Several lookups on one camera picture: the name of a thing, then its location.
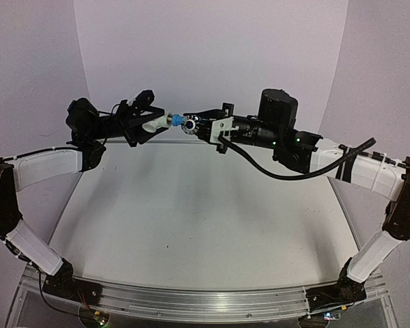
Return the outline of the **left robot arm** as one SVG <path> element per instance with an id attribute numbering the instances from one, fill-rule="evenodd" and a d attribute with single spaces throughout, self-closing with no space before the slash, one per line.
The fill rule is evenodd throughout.
<path id="1" fill-rule="evenodd" d="M 0 239 L 20 260 L 46 275 L 42 291 L 72 299 L 85 290 L 73 277 L 73 266 L 45 243 L 23 219 L 17 193 L 39 182 L 95 169 L 105 153 L 108 139 L 123 137 L 131 147 L 144 144 L 166 131 L 172 114 L 152 106 L 154 94 L 140 93 L 123 100 L 109 113 L 101 113 L 86 98 L 70 103 L 66 124 L 72 139 L 64 147 L 52 147 L 0 157 Z"/>

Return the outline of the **blue water faucet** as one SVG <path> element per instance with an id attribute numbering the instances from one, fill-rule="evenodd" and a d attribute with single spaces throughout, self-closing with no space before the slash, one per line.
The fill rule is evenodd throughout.
<path id="1" fill-rule="evenodd" d="M 197 115 L 178 115 L 174 114 L 169 117 L 170 125 L 179 127 L 187 135 L 196 135 L 199 131 L 201 118 Z"/>

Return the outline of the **white plastic pipe fitting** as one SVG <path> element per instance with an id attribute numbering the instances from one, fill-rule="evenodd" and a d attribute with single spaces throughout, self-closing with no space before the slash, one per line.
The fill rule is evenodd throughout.
<path id="1" fill-rule="evenodd" d="M 159 118 L 143 123 L 142 128 L 147 133 L 156 133 L 160 128 L 170 128 L 171 125 L 172 115 L 168 113 Z"/>

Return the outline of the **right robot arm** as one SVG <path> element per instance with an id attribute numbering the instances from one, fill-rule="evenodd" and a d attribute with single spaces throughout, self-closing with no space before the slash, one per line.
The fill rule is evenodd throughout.
<path id="1" fill-rule="evenodd" d="M 271 149 L 273 160 L 291 171 L 289 181 L 327 176 L 369 189 L 388 200 L 381 229 L 353 256 L 336 283 L 310 288 L 311 311 L 350 305 L 366 298 L 369 275 L 402 242 L 410 240 L 410 157 L 400 161 L 375 152 L 374 139 L 355 148 L 295 128 L 298 102 L 283 90 L 265 89 L 256 115 L 233 113 L 233 105 L 187 113 L 173 123 L 186 134 L 233 150 L 247 158 L 242 145 Z"/>

